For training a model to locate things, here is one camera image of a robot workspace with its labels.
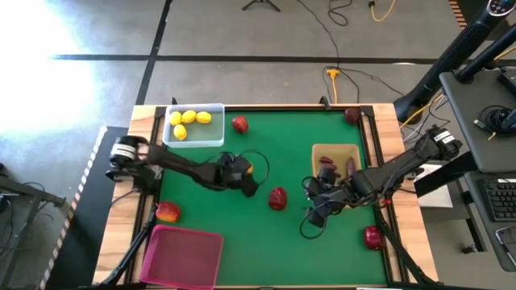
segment green table surface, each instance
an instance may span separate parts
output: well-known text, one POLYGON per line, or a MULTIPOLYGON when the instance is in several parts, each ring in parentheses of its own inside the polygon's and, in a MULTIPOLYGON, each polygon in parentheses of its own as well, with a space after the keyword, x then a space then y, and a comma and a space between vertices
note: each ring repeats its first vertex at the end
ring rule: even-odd
MULTIPOLYGON (((365 168, 357 126, 348 125, 342 112, 335 111, 231 111, 226 112, 224 126, 222 147, 169 150, 198 162, 221 151, 263 153, 269 160, 270 173, 256 195, 245 197, 239 190, 211 191, 169 170, 164 173, 160 195, 160 201, 181 207, 180 221, 171 226, 224 237, 217 285, 385 284, 381 253, 368 250, 362 242, 363 229, 375 224, 371 208, 345 209, 330 217, 325 233, 314 240, 299 234, 305 208, 311 204, 301 180, 312 174, 312 146, 356 144, 365 168), (237 115, 249 122, 250 130, 245 135, 231 127, 237 115), (281 212, 268 207, 268 194, 276 187, 288 194, 288 205, 281 212)), ((249 155, 249 159, 259 181, 266 172, 265 163, 258 155, 249 155)), ((319 230, 308 223, 304 229, 307 234, 319 230)))

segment clear plastic bin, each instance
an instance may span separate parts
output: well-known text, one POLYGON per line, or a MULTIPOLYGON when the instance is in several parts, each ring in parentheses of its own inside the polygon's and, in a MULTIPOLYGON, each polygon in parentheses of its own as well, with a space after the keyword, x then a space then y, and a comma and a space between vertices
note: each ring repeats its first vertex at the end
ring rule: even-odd
POLYGON ((224 144, 224 105, 191 104, 168 106, 164 120, 163 143, 172 148, 222 146, 224 144), (196 113, 208 112, 211 114, 211 122, 209 124, 201 124, 193 121, 190 124, 183 124, 186 128, 186 139, 181 141, 174 136, 173 126, 170 124, 170 115, 174 111, 184 113, 187 110, 194 110, 196 113))

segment tripod stand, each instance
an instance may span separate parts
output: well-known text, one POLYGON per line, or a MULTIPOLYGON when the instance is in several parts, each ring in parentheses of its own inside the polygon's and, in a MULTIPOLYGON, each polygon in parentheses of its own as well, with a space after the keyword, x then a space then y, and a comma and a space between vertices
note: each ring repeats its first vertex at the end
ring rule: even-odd
POLYGON ((270 0, 252 0, 246 6, 242 7, 242 10, 246 11, 249 8, 249 6, 251 6, 252 4, 254 4, 256 2, 268 3, 268 4, 270 4, 270 6, 272 6, 274 8, 274 10, 281 12, 280 8, 278 8, 276 5, 274 5, 274 3, 272 3, 270 0))

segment plastic container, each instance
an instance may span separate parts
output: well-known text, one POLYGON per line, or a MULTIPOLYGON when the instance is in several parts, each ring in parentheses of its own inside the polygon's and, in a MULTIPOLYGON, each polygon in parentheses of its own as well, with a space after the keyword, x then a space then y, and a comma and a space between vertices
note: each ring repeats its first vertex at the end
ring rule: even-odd
POLYGON ((175 288, 213 289, 222 249, 223 236, 220 234, 155 226, 140 279, 175 288))
POLYGON ((172 148, 191 147, 220 147, 224 144, 224 105, 223 104, 192 104, 192 105, 171 105, 167 107, 163 142, 172 148), (193 121, 190 124, 183 124, 186 128, 186 139, 176 139, 173 133, 173 126, 170 124, 170 114, 174 111, 181 113, 187 110, 194 110, 196 113, 205 111, 211 114, 209 124, 201 124, 193 121))

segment black desk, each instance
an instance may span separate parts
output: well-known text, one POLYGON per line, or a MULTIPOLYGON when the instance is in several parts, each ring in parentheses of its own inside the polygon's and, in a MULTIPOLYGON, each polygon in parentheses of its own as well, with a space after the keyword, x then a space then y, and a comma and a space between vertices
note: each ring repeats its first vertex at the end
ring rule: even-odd
POLYGON ((516 154, 514 154, 516 138, 495 137, 489 141, 489 133, 482 131, 473 123, 487 106, 516 107, 516 97, 498 83, 499 75, 498 71, 479 72, 469 84, 458 82, 452 72, 445 72, 439 76, 444 94, 451 104, 470 151, 415 182, 414 185, 418 195, 422 196, 464 176, 469 187, 466 197, 470 197, 471 201, 474 201, 501 267, 506 271, 516 271, 516 267, 494 234, 497 229, 502 227, 516 226, 516 222, 491 222, 484 200, 476 188, 477 179, 496 178, 493 173, 504 178, 516 177, 516 154))

